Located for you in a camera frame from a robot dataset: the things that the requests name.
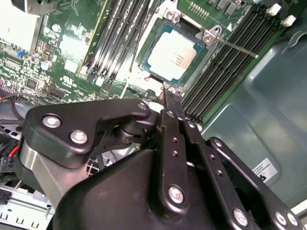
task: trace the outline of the red wire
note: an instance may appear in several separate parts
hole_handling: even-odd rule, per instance
[[[10,152],[9,157],[13,157],[15,155],[15,153],[17,152],[19,146],[16,146],[15,148],[13,148],[13,150]]]

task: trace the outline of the integrated circuit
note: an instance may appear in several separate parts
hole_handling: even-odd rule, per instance
[[[26,87],[28,87],[29,89],[35,90],[36,86],[37,86],[37,81],[28,78],[27,83],[25,84]]]
[[[141,62],[141,68],[164,81],[176,83],[204,47],[191,34],[172,23],[163,22]]]

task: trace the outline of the white label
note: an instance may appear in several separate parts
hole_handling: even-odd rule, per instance
[[[257,165],[253,172],[263,181],[267,182],[273,176],[277,174],[277,170],[270,162],[268,158],[264,159],[259,165]]]

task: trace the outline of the bolt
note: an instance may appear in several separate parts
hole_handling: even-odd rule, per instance
[[[210,35],[205,35],[205,37],[203,37],[203,41],[204,41],[205,43],[211,42],[211,36],[210,36]]]
[[[189,125],[191,128],[195,128],[195,125],[194,125],[193,122],[191,122],[191,121],[188,121],[188,125]]]
[[[246,219],[244,213],[240,209],[238,208],[234,209],[234,216],[240,225],[242,226],[248,225],[248,219]]]
[[[168,20],[173,20],[174,17],[175,17],[175,12],[173,12],[173,11],[168,11],[168,12],[166,13],[166,18],[167,18]]]
[[[286,219],[279,212],[275,212],[275,216],[282,225],[287,225]]]
[[[146,110],[146,105],[143,102],[139,103],[138,107],[142,110]]]
[[[56,116],[45,116],[43,124],[49,128],[57,128],[61,125],[61,121]]]
[[[77,144],[84,144],[87,142],[87,135],[81,130],[75,130],[71,133],[70,138]]]
[[[176,17],[174,18],[174,22],[177,23],[177,22],[179,22],[179,21],[180,21],[180,18],[179,18],[178,16],[176,16]]]
[[[173,114],[173,112],[171,112],[171,111],[167,111],[166,113],[167,113],[167,115],[169,115],[171,118],[174,118],[174,117],[175,117],[174,114]]]
[[[214,140],[215,141],[215,143],[216,143],[216,145],[218,146],[218,147],[221,147],[222,146],[222,144],[221,144],[221,142],[219,141],[219,140]]]
[[[291,222],[293,225],[295,225],[295,226],[298,225],[296,219],[294,218],[294,216],[293,216],[291,213],[288,213],[288,214],[287,214],[287,217],[289,218],[290,222]]]
[[[175,203],[181,204],[183,202],[183,193],[176,186],[170,186],[168,189],[168,194],[171,197],[172,201],[174,201]]]

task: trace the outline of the cable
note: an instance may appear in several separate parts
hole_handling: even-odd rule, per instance
[[[4,101],[6,101],[6,100],[8,100],[8,99],[10,99],[10,98],[18,97],[18,96],[23,96],[23,97],[27,96],[27,97],[30,97],[30,98],[33,98],[33,99],[37,100],[37,101],[40,102],[41,104],[44,104],[44,103],[43,103],[39,98],[37,98],[36,96],[30,95],[30,94],[27,94],[27,93],[17,92],[17,93],[12,93],[12,94],[9,94],[9,95],[7,95],[7,96],[2,97],[1,100],[0,100],[0,105],[1,105]],[[15,117],[16,117],[18,120],[0,120],[0,132],[2,132],[2,133],[3,133],[5,136],[7,136],[7,137],[11,137],[11,136],[10,136],[7,132],[4,131],[4,129],[2,128],[1,125],[23,125],[23,123],[24,123],[24,118],[23,118],[23,117],[19,114],[19,112],[17,111],[14,102],[13,102],[13,104],[10,105],[10,107],[11,107],[11,109],[12,109],[13,114],[15,115]]]
[[[20,113],[18,112],[16,108],[16,97],[13,97],[12,100],[10,101],[10,108],[11,108],[12,113],[18,120],[24,119],[23,116],[20,115]]]
[[[9,157],[13,157],[16,154],[18,149],[19,149],[19,146],[16,146],[15,148],[13,148],[13,150],[9,154]]]

